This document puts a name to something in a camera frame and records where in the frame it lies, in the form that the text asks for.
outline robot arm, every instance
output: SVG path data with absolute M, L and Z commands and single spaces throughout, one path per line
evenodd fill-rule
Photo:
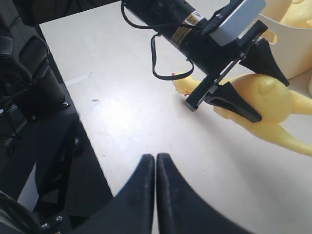
M 261 38 L 268 29 L 266 25 L 257 21 L 240 37 L 266 6 L 264 0 L 231 0 L 209 20 L 184 0 L 122 0 L 121 8 L 124 6 L 148 24 L 146 28 L 164 36 L 207 75 L 185 100 L 191 111 L 205 101 L 231 110 L 250 122 L 261 121 L 261 115 L 231 84 L 219 84 L 237 63 L 289 85 L 273 58 L 269 43 Z M 187 75 L 172 76 L 172 80 Z

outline black strap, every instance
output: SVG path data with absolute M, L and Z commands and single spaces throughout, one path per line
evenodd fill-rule
M 153 64 L 153 74 L 155 77 L 157 77 L 158 79 L 161 80 L 178 80 L 178 79 L 183 79 L 186 77 L 189 77 L 193 71 L 194 71 L 194 64 L 191 60 L 187 59 L 187 61 L 189 61 L 192 65 L 192 69 L 186 73 L 180 74 L 180 75 L 175 75 L 175 76 L 160 76 L 156 73 L 155 71 L 155 67 L 156 67 L 156 62 L 157 62 L 157 54 L 156 54 L 156 43 L 155 43 L 155 38 L 156 37 L 160 37 L 161 33 L 157 33 L 156 35 L 154 35 L 151 39 L 151 51 L 152 51 L 152 64 Z

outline yellow rubber chicken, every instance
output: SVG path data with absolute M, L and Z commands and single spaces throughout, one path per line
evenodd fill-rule
M 296 28 L 312 28 L 312 0 L 292 0 L 281 23 Z
M 261 114 L 262 120 L 251 123 L 234 112 L 214 107 L 217 114 L 231 119 L 262 140 L 312 156 L 312 145 L 294 138 L 279 125 L 290 114 L 312 115 L 312 99 L 290 91 L 283 83 L 266 75 L 248 74 L 230 82 L 242 98 Z M 179 93 L 189 95 L 200 81 L 187 77 L 173 83 Z

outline yellow label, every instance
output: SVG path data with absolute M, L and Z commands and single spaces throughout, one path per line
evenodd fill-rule
M 198 11 L 194 11 L 184 20 L 183 24 L 196 26 L 203 18 L 204 17 L 202 17 Z M 179 47 L 191 30 L 191 28 L 179 27 L 172 36 L 170 42 L 176 47 Z

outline white tabletop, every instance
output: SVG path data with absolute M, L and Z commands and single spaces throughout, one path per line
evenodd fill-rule
M 227 2 L 189 0 L 208 18 Z M 113 194 L 142 154 L 168 152 L 204 200 L 250 231 L 312 233 L 312 158 L 257 139 L 209 105 L 190 112 L 172 83 L 152 74 L 154 31 L 130 27 L 119 8 L 117 2 L 41 25 Z M 156 45 L 159 73 L 190 68 L 165 39 Z M 246 72 L 237 66 L 229 77 Z M 196 69 L 194 77 L 204 75 Z M 307 82 L 297 78 L 292 86 L 306 92 Z M 291 116 L 283 126 L 312 143 L 312 117 Z

